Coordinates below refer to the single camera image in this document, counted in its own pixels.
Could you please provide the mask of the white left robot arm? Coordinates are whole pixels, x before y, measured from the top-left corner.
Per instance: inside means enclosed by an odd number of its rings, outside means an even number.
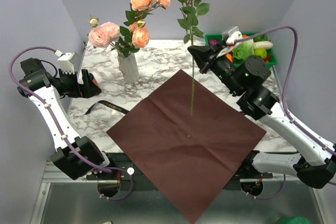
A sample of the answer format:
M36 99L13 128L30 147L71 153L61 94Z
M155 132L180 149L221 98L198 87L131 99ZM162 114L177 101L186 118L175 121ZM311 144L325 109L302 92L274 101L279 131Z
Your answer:
M61 97L92 98L101 93L94 76L83 69L83 83L78 83L77 74L59 71L51 75L36 58L20 63L25 76L20 80L19 93L31 100L43 116L54 141L56 152L51 156L53 164L73 180L84 176L92 169L104 179L116 175L116 166L106 153L88 137L81 136L73 127L61 104Z

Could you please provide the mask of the red wrapping paper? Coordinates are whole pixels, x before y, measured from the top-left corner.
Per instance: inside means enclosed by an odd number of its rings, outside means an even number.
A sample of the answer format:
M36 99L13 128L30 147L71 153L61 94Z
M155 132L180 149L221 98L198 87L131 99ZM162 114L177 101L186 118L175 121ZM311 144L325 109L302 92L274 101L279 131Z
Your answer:
M214 165L215 171L239 169L265 130L227 105L183 70L139 102L107 134L139 168L147 172L159 165L197 168ZM195 223L222 190L162 193L190 222Z

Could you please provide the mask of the light pink rose stem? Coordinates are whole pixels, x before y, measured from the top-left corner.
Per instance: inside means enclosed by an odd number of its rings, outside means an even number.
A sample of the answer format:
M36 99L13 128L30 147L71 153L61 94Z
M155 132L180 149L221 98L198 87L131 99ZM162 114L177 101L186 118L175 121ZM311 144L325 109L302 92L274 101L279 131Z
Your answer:
M90 15L88 23L91 30L88 33L88 41L95 48L107 48L111 43L118 41L120 37L120 27L112 22L99 24L99 18Z

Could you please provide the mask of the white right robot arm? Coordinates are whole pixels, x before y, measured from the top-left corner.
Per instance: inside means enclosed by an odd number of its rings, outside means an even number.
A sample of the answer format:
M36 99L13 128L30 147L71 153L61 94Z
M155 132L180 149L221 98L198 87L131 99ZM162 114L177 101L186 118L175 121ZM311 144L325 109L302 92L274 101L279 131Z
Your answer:
M202 74L212 71L238 97L237 105L244 115L270 127L290 143L295 154L259 152L253 159L243 162L242 173L249 178L260 173L278 173L295 176L309 187L321 189L335 175L335 154L328 152L334 144L321 139L312 130L302 130L290 113L285 113L280 99L263 82L271 75L260 56L249 56L239 67L225 56L219 47L189 46L188 52Z

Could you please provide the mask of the pink rose stem with bud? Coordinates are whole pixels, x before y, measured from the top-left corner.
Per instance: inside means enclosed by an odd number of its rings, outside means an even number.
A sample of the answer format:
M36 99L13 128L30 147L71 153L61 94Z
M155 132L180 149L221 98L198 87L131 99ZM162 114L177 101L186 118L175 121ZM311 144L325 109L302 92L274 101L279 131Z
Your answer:
M120 26L120 34L121 36L115 43L115 49L124 57L138 52L150 40L150 34L143 19L134 22L129 28Z

